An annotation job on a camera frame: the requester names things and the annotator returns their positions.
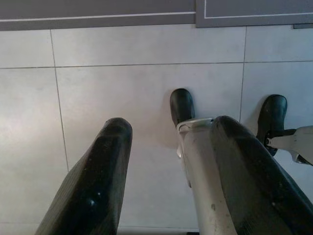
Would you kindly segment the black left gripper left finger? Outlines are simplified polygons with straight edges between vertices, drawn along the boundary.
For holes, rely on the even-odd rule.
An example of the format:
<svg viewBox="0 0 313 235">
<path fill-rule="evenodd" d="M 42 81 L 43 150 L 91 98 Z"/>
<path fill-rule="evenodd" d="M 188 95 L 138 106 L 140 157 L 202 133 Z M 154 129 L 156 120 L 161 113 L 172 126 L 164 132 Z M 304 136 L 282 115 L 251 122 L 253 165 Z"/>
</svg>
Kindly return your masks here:
<svg viewBox="0 0 313 235">
<path fill-rule="evenodd" d="M 133 130 L 107 120 L 63 180 L 36 230 L 38 235 L 115 235 L 123 205 Z"/>
</svg>

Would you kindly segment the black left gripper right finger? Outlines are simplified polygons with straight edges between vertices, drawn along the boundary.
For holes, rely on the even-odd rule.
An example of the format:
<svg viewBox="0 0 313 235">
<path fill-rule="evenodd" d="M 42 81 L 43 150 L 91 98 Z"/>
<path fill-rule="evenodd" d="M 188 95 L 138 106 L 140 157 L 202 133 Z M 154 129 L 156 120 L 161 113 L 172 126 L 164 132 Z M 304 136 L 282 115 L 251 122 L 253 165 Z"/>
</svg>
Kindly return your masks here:
<svg viewBox="0 0 313 235">
<path fill-rule="evenodd" d="M 312 234 L 312 203 L 247 128 L 231 117 L 217 117 L 211 143 L 237 234 Z"/>
</svg>

